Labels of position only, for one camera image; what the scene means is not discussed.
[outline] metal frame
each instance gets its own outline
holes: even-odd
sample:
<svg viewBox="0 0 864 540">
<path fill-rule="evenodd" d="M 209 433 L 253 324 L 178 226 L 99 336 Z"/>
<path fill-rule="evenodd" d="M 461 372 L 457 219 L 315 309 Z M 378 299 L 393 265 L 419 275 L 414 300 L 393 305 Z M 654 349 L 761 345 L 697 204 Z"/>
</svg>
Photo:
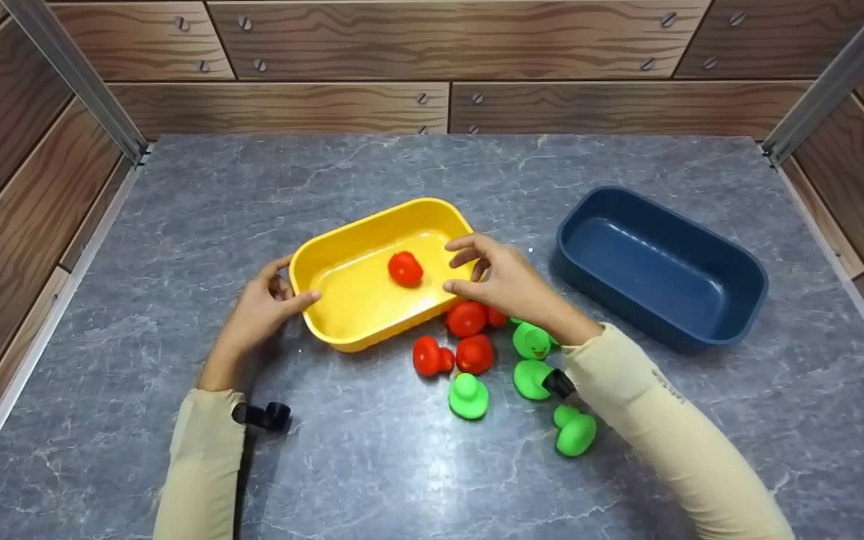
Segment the metal frame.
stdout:
<svg viewBox="0 0 864 540">
<path fill-rule="evenodd" d="M 864 81 L 864 26 L 762 142 L 779 165 Z"/>
<path fill-rule="evenodd" d="M 99 121 L 133 165 L 148 148 L 148 141 L 129 119 L 116 97 L 102 82 L 95 68 L 79 51 L 56 15 L 44 0 L 0 0 L 15 22 L 65 79 L 83 105 Z"/>
</svg>

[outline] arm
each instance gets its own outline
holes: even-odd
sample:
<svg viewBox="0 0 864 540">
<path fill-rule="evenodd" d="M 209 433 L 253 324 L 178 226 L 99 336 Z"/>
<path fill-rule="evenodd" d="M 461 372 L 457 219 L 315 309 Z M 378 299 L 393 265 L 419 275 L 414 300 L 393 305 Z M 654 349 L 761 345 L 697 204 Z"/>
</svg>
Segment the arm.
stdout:
<svg viewBox="0 0 864 540">
<path fill-rule="evenodd" d="M 576 391 L 672 488 L 700 538 L 794 538 L 734 445 L 635 342 L 605 325 L 603 334 L 566 349 Z"/>
<path fill-rule="evenodd" d="M 182 402 L 169 448 L 171 461 L 155 516 L 155 540 L 230 540 L 236 528 L 236 483 L 245 444 L 233 408 L 245 400 L 251 352 L 290 316 L 319 300 L 296 296 L 278 272 L 290 257 L 270 262 L 242 290 Z"/>
<path fill-rule="evenodd" d="M 511 246 L 470 235 L 445 249 L 458 252 L 453 267 L 477 263 L 471 281 L 452 280 L 443 288 L 536 324 L 562 343 L 565 373 L 579 396 L 668 483 L 701 538 L 793 538 L 775 500 L 729 439 L 631 339 L 559 297 Z"/>
</svg>

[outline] left hand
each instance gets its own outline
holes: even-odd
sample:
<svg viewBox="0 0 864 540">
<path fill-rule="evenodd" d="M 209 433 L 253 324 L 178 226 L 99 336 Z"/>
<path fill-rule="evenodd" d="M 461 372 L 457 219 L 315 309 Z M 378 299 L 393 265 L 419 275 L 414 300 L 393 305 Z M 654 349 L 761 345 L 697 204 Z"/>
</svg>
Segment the left hand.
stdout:
<svg viewBox="0 0 864 540">
<path fill-rule="evenodd" d="M 247 355 L 275 334 L 289 317 L 300 314 L 319 300 L 318 291 L 296 295 L 287 277 L 279 276 L 291 260 L 292 256 L 287 255 L 269 262 L 246 283 L 210 356 L 240 358 Z"/>
</svg>

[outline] tray rim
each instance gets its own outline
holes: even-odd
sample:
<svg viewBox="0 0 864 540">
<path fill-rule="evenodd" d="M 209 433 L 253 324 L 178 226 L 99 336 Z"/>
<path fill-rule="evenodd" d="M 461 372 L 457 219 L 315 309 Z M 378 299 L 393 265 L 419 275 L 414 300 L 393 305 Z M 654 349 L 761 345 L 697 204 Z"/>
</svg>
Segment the tray rim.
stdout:
<svg viewBox="0 0 864 540">
<path fill-rule="evenodd" d="M 382 216 L 390 215 L 391 213 L 394 213 L 394 212 L 401 212 L 405 208 L 408 208 L 408 206 L 414 206 L 414 205 L 417 205 L 419 203 L 434 203 L 434 204 L 438 204 L 441 206 L 445 206 L 446 209 L 448 209 L 449 212 L 453 216 L 455 216 L 456 219 L 458 219 L 458 221 L 460 222 L 460 225 L 462 225 L 463 229 L 466 230 L 467 235 L 471 235 L 471 233 L 473 233 L 473 228 L 471 228 L 471 226 L 469 225 L 469 221 L 467 221 L 465 216 L 462 215 L 462 212 L 459 211 L 459 208 L 456 208 L 456 206 L 453 205 L 451 202 L 446 201 L 445 199 L 440 199 L 438 197 L 417 197 L 415 199 L 408 199 L 408 201 L 399 202 L 399 204 L 397 204 L 397 205 L 390 206 L 390 208 L 385 208 L 385 209 L 383 209 L 383 211 L 378 211 L 378 212 L 375 212 L 373 214 L 364 216 L 363 218 L 357 219 L 353 222 L 346 223 L 343 226 L 337 226 L 337 228 L 335 228 L 335 229 L 326 230 L 326 232 L 323 232 L 322 235 L 316 235 L 316 236 L 309 238 L 308 240 L 306 240 L 306 242 L 303 242 L 301 246 L 298 246 L 298 249 L 295 250 L 295 253 L 292 254 L 292 261 L 297 260 L 299 258 L 299 255 L 302 255 L 302 252 L 305 251 L 306 249 L 308 249 L 308 247 L 311 246 L 312 244 L 314 244 L 315 242 L 321 242 L 323 239 L 327 239 L 327 237 L 330 237 L 330 236 L 338 236 L 341 233 L 346 232 L 346 230 L 349 230 L 349 229 L 351 229 L 357 225 L 360 225 L 362 223 L 366 223 L 366 222 L 371 221 L 373 219 L 380 219 Z M 299 290 L 299 287 L 297 284 L 298 281 L 296 280 L 294 268 L 295 268 L 295 266 L 293 264 L 289 265 L 289 281 L 292 284 L 292 289 L 295 290 L 295 294 L 299 294 L 299 293 L 302 293 L 302 291 Z M 305 325 L 306 325 L 306 327 L 309 328 L 309 331 L 312 332 L 312 335 L 315 335 L 316 338 L 319 338 L 320 341 L 325 342 L 326 344 L 332 346 L 335 349 L 339 349 L 339 351 L 341 351 L 341 352 L 354 353 L 357 351 L 361 351 L 364 348 L 367 348 L 370 345 L 377 343 L 378 341 L 383 341 L 383 339 L 390 338 L 392 335 L 397 335 L 397 334 L 399 334 L 399 332 L 404 332 L 404 331 L 406 331 L 406 329 L 412 328 L 415 325 L 421 324 L 425 320 L 428 320 L 428 319 L 435 317 L 435 315 L 437 314 L 437 311 L 441 311 L 443 307 L 446 307 L 446 305 L 451 304 L 453 301 L 455 301 L 455 298 L 456 298 L 455 295 L 450 294 L 449 298 L 447 298 L 447 300 L 441 301 L 441 303 L 439 303 L 439 304 L 432 305 L 432 307 L 429 307 L 427 310 L 423 310 L 422 312 L 416 313 L 415 315 L 407 317 L 407 318 L 403 319 L 402 321 L 394 322 L 394 324 L 387 325 L 386 327 L 380 328 L 380 329 L 378 329 L 378 331 L 371 332 L 371 334 L 356 336 L 354 338 L 338 339 L 338 338 L 333 338 L 333 337 L 330 337 L 330 336 L 323 334 L 321 329 L 316 328 L 316 326 L 312 323 L 312 321 L 309 318 L 307 311 L 302 311 L 302 319 L 305 321 Z M 432 313 L 431 316 L 429 316 L 428 318 L 422 318 L 423 314 L 429 314 L 430 312 Z M 404 328 L 398 328 L 398 329 L 395 328 L 395 327 L 397 327 L 397 325 L 401 325 L 401 324 L 408 324 L 408 326 L 404 327 Z M 390 331 L 393 331 L 393 332 L 391 334 L 389 334 L 388 336 L 382 336 L 382 335 L 384 335 L 384 332 L 390 332 Z M 374 338 L 376 338 L 377 336 L 382 336 L 382 337 L 380 339 L 375 340 Z"/>
<path fill-rule="evenodd" d="M 758 298 L 757 298 L 757 300 L 755 300 L 755 304 L 753 305 L 750 313 L 748 314 L 748 319 L 746 320 L 745 325 L 743 325 L 743 327 L 740 329 L 740 331 L 738 331 L 735 335 L 730 336 L 726 339 L 713 339 L 713 338 L 702 336 L 702 335 L 696 335 L 695 332 L 689 331 L 688 329 L 683 328 L 681 325 L 678 324 L 678 322 L 674 322 L 674 321 L 668 319 L 667 317 L 665 317 L 661 314 L 658 314 L 654 310 L 651 310 L 651 308 L 645 307 L 645 305 L 642 304 L 641 301 L 635 300 L 634 298 L 628 296 L 626 293 L 624 293 L 623 291 L 621 291 L 618 288 L 616 288 L 615 286 L 613 286 L 613 284 L 608 283 L 606 280 L 603 280 L 602 277 L 599 277 L 597 274 L 593 274 L 592 272 L 587 270 L 587 268 L 585 266 L 582 266 L 581 264 L 576 262 L 575 259 L 572 259 L 572 255 L 570 255 L 569 250 L 566 250 L 565 245 L 563 245 L 563 244 L 565 244 L 565 242 L 563 242 L 563 230 L 566 228 L 567 223 L 572 222 L 572 218 L 575 216 L 575 213 L 578 212 L 578 209 L 582 208 L 582 206 L 585 205 L 585 202 L 589 198 L 593 197 L 593 195 L 596 195 L 600 191 L 621 191 L 624 194 L 631 195 L 634 198 L 637 198 L 641 201 L 644 201 L 645 203 L 647 203 L 649 205 L 652 205 L 658 209 L 661 209 L 661 211 L 663 211 L 663 212 L 669 213 L 669 215 L 673 215 L 675 218 L 679 218 L 682 221 L 685 221 L 687 224 L 692 225 L 696 229 L 703 230 L 703 232 L 707 233 L 707 235 L 711 235 L 711 236 L 715 237 L 716 239 L 720 240 L 720 242 L 726 243 L 727 245 L 733 247 L 734 249 L 737 249 L 745 257 L 748 257 L 748 259 L 751 260 L 752 263 L 754 263 L 755 268 L 758 269 L 758 273 L 761 274 L 761 276 L 762 276 L 762 290 L 759 292 Z M 765 298 L 768 296 L 768 293 L 769 293 L 769 274 L 768 274 L 768 272 L 765 271 L 765 267 L 762 266 L 762 263 L 759 262 L 757 257 L 755 257 L 753 255 L 753 253 L 750 252 L 750 250 L 743 248 L 742 246 L 731 241 L 729 238 L 724 237 L 723 235 L 719 235 L 719 233 L 714 232 L 714 230 L 707 228 L 707 226 L 696 223 L 695 221 L 692 221 L 692 219 L 689 219 L 686 216 L 681 215 L 681 213 L 673 211 L 672 208 L 668 208 L 668 206 L 666 206 L 666 205 L 659 204 L 658 202 L 653 201 L 652 199 L 646 197 L 645 195 L 637 193 L 637 192 L 633 191 L 632 189 L 628 189 L 627 187 L 622 187 L 622 185 L 610 184 L 610 185 L 600 185 L 600 187 L 594 187 L 593 189 L 591 189 L 591 191 L 589 191 L 589 193 L 586 193 L 586 195 L 583 196 L 583 198 L 580 199 L 580 201 L 577 202 L 576 205 L 572 206 L 572 210 L 569 211 L 569 213 L 565 216 L 565 219 L 562 219 L 562 222 L 559 223 L 559 228 L 556 230 L 556 249 L 559 250 L 559 253 L 562 254 L 563 257 L 565 257 L 565 259 L 569 262 L 569 264 L 572 264 L 573 266 L 582 269 L 583 272 L 585 272 L 586 274 L 589 274 L 589 276 L 591 276 L 591 277 L 594 277 L 596 280 L 599 281 L 599 283 L 604 284 L 606 287 L 609 287 L 611 290 L 615 291 L 616 293 L 619 293 L 622 296 L 624 296 L 625 298 L 628 298 L 628 300 L 631 300 L 636 305 L 638 305 L 638 307 L 641 308 L 641 310 L 648 311 L 649 314 L 652 314 L 653 316 L 661 319 L 661 321 L 665 322 L 665 324 L 668 324 L 669 326 L 675 328 L 677 331 L 682 332 L 684 335 L 688 335 L 688 336 L 690 336 L 690 338 L 693 338 L 696 341 L 700 341 L 706 345 L 731 345 L 731 344 L 734 344 L 738 341 L 741 341 L 741 339 L 744 338 L 749 333 L 749 331 L 751 331 L 753 322 L 755 321 L 755 319 L 758 318 L 758 312 L 761 311 L 762 305 L 765 303 Z"/>
</svg>

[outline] green rubber duck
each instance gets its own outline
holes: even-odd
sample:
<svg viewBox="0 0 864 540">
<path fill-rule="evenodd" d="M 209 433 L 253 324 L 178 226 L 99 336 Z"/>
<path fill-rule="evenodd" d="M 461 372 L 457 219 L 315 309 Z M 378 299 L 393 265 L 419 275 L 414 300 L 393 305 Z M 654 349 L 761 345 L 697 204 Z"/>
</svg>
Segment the green rubber duck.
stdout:
<svg viewBox="0 0 864 540">
<path fill-rule="evenodd" d="M 542 380 L 549 373 L 552 373 L 552 366 L 542 360 L 522 360 L 511 372 L 511 383 L 522 397 L 538 402 L 552 395 L 542 387 Z"/>
<path fill-rule="evenodd" d="M 552 421 L 559 427 L 556 450 L 570 458 L 579 457 L 596 440 L 596 420 L 582 414 L 575 407 L 557 406 Z"/>
<path fill-rule="evenodd" d="M 545 360 L 552 352 L 552 346 L 559 345 L 555 338 L 549 335 L 549 332 L 531 322 L 525 322 L 521 319 L 508 320 L 518 325 L 511 335 L 511 345 L 514 346 L 515 352 L 524 359 Z"/>
<path fill-rule="evenodd" d="M 489 410 L 489 389 L 472 373 L 459 373 L 448 387 L 448 407 L 466 420 L 478 420 Z"/>
</svg>

